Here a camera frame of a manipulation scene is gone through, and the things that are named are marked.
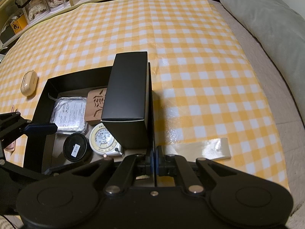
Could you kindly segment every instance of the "cable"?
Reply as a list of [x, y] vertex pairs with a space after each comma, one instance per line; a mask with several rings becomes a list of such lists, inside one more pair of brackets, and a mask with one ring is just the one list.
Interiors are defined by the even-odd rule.
[[5, 217], [4, 215], [1, 215], [3, 218], [5, 218], [6, 220], [7, 220], [7, 222], [9, 222], [11, 225], [12, 225], [12, 227], [14, 228], [14, 229], [17, 229], [14, 225], [13, 225], [13, 223], [12, 222], [10, 222], [8, 219], [7, 219], [7, 217]]

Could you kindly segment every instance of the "yellow gingham tablecloth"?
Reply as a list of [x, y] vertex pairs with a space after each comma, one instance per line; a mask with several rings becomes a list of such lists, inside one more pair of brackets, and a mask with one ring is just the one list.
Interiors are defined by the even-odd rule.
[[[36, 25], [0, 65], [0, 112], [14, 104], [31, 119], [48, 78], [112, 65], [117, 53], [131, 51], [148, 51], [156, 144], [227, 137], [232, 158], [219, 162], [288, 188], [267, 99], [238, 41], [207, 0], [89, 3]], [[39, 83], [28, 99], [20, 85], [32, 69]], [[22, 136], [7, 159], [22, 166], [25, 145]]]

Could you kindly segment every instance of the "wooden stamp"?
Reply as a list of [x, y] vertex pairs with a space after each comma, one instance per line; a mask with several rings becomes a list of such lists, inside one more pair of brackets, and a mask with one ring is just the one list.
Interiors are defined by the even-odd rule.
[[91, 90], [88, 93], [85, 110], [85, 121], [90, 125], [97, 125], [101, 122], [102, 111], [107, 88]]

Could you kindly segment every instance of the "yellow box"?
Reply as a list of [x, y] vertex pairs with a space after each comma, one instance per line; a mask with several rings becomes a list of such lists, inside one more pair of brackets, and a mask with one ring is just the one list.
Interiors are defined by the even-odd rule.
[[27, 21], [25, 19], [24, 14], [20, 16], [18, 20], [11, 23], [11, 27], [13, 28], [15, 33], [19, 33], [26, 26], [27, 26]]

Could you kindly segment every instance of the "pink object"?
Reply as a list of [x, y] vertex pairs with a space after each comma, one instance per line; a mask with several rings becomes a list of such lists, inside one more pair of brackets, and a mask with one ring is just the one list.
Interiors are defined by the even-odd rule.
[[[11, 109], [11, 113], [14, 112], [15, 110], [15, 106], [13, 105], [12, 106], [12, 109]], [[11, 143], [10, 145], [8, 145], [4, 150], [5, 151], [14, 151], [15, 150], [15, 147], [16, 147], [16, 141], [14, 141], [13, 143]]]

